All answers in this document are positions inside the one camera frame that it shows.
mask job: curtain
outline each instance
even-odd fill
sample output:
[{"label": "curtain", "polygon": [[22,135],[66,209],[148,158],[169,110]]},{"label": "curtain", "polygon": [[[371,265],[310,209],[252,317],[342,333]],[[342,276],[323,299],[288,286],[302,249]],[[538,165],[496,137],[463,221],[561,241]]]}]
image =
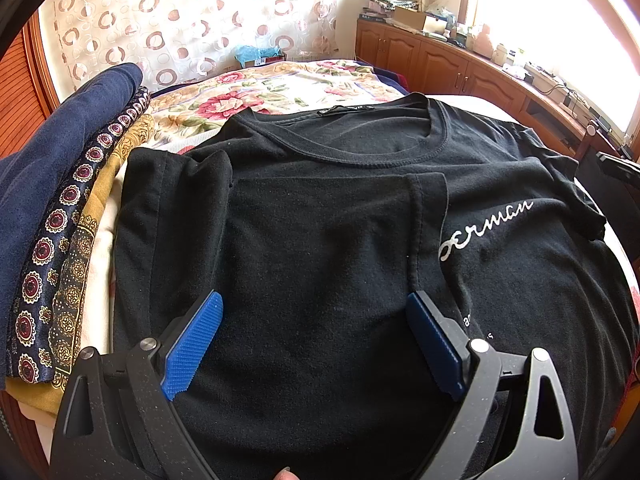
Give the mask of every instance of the curtain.
[{"label": "curtain", "polygon": [[495,41],[524,49],[527,60],[560,76],[626,130],[640,76],[587,0],[478,0],[474,23],[491,25]]},{"label": "curtain", "polygon": [[238,45],[280,47],[292,60],[336,57],[337,0],[47,0],[43,35],[59,45],[69,92],[134,62],[152,92],[236,68]]}]

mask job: clothing tag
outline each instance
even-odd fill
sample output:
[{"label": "clothing tag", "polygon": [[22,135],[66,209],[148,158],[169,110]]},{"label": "clothing tag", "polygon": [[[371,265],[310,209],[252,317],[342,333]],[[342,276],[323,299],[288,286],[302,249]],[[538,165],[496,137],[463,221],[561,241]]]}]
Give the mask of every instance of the clothing tag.
[{"label": "clothing tag", "polygon": [[331,108],[327,108],[327,110],[318,110],[318,115],[321,117],[332,115],[332,114],[348,114],[350,112],[361,112],[363,110],[373,110],[373,106],[369,105],[354,105],[354,106],[343,106],[343,105],[335,105]]}]

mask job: navy scarf with red medallions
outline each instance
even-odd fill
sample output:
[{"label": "navy scarf with red medallions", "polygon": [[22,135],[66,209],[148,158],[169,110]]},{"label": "navy scarf with red medallions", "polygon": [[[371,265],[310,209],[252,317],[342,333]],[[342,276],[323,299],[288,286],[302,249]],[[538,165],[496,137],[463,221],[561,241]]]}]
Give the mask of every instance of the navy scarf with red medallions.
[{"label": "navy scarf with red medallions", "polygon": [[[141,86],[126,108],[94,134],[84,147],[69,176],[62,180],[47,207],[30,258],[22,269],[8,326],[7,375],[28,383],[45,383],[54,379],[55,370],[49,343],[53,318],[52,300],[58,290],[60,269],[69,250],[69,240],[76,230],[82,208],[89,198],[100,168],[104,166],[122,134],[146,110],[148,90]],[[69,288],[67,301],[80,301],[81,291]],[[71,349],[56,346],[59,362],[72,360]]]}]

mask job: cabinet door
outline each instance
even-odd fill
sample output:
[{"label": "cabinet door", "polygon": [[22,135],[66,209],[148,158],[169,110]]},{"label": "cabinet door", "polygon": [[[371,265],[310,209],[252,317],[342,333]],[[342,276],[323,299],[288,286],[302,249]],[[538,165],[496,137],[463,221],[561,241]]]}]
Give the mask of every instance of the cabinet door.
[{"label": "cabinet door", "polygon": [[469,63],[466,70],[460,93],[485,99],[512,116],[520,112],[525,97],[516,83],[503,81],[499,75],[494,75],[473,62]]},{"label": "cabinet door", "polygon": [[425,40],[418,56],[420,84],[423,94],[459,94],[468,61],[454,52]]},{"label": "cabinet door", "polygon": [[356,56],[377,66],[378,50],[382,49],[384,35],[385,29],[382,25],[359,20],[356,32]]},{"label": "cabinet door", "polygon": [[388,28],[382,40],[382,52],[378,54],[377,67],[402,74],[409,84],[409,90],[416,91],[419,82],[416,80],[416,68],[421,44],[422,40],[412,34]]}]

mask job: blue gripper pad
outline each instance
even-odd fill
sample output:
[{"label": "blue gripper pad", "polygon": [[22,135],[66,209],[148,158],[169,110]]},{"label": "blue gripper pad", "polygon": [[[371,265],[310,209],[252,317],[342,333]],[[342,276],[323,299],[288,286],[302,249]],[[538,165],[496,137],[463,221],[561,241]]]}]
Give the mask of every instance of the blue gripper pad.
[{"label": "blue gripper pad", "polygon": [[458,402],[466,392],[460,355],[417,294],[407,297],[405,313],[440,391]]},{"label": "blue gripper pad", "polygon": [[164,378],[160,383],[168,400],[183,392],[200,366],[200,361],[222,322],[222,296],[211,293],[184,329],[164,362]]}]

